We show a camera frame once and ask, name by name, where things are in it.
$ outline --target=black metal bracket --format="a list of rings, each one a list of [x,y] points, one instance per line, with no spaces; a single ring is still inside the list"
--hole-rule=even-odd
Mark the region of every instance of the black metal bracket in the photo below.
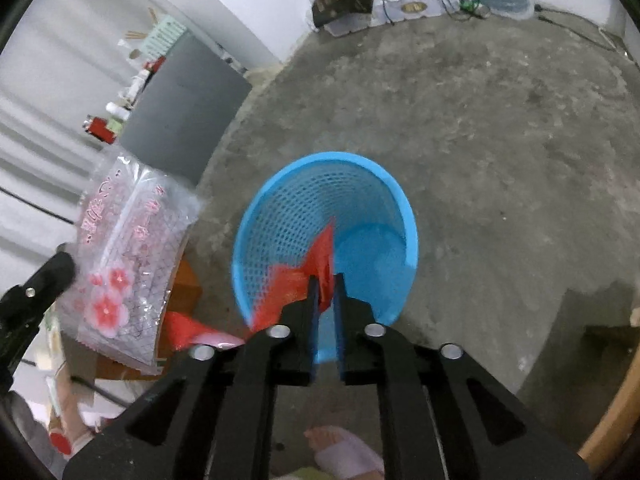
[[[72,282],[59,253],[0,300],[4,387],[46,308]],[[64,480],[264,480],[277,386],[314,378],[318,280],[278,325],[244,346],[198,345],[75,457]],[[460,346],[414,346],[376,323],[335,277],[338,366],[345,384],[376,384],[387,480],[583,480],[584,462],[548,434]],[[0,402],[0,463],[12,478],[50,478]]]

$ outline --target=metal screw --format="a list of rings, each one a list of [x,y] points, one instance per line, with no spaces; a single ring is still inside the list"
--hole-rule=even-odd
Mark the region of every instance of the metal screw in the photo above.
[[[189,350],[189,355],[198,361],[208,361],[216,353],[213,346],[198,345]]]
[[[453,343],[448,343],[440,349],[442,356],[447,359],[460,359],[464,352],[460,346]]]
[[[273,325],[267,330],[267,335],[275,339],[284,339],[291,333],[287,325]]]
[[[380,325],[380,323],[369,323],[364,327],[364,333],[370,337],[380,337],[385,335],[386,328]]]

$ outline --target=person's foot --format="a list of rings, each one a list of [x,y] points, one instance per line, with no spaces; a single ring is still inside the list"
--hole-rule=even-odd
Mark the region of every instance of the person's foot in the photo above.
[[[382,459],[357,436],[336,426],[305,431],[316,463],[337,480],[383,480]]]

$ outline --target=concrete floor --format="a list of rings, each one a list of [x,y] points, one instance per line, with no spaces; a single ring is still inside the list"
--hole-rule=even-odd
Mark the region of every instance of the concrete floor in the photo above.
[[[460,343],[577,447],[626,352],[584,348],[585,324],[626,324],[640,247],[640,73],[565,30],[428,18],[313,35],[241,111],[200,185],[188,257],[200,319],[242,333],[229,265],[239,221],[289,162],[341,150],[402,185],[420,260],[398,328]],[[331,367],[278,398],[272,471],[309,465],[302,431],[344,425],[380,446],[374,390]]]

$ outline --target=blue plastic basket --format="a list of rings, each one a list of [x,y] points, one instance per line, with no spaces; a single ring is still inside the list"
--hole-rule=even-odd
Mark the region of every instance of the blue plastic basket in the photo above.
[[[389,325],[398,318],[418,263],[418,232],[409,201],[375,162],[327,152],[280,170],[242,217],[231,272],[247,324],[270,266],[300,265],[331,218],[335,272],[344,273],[348,295],[370,303],[380,323]],[[335,358],[331,307],[319,319],[316,362]]]

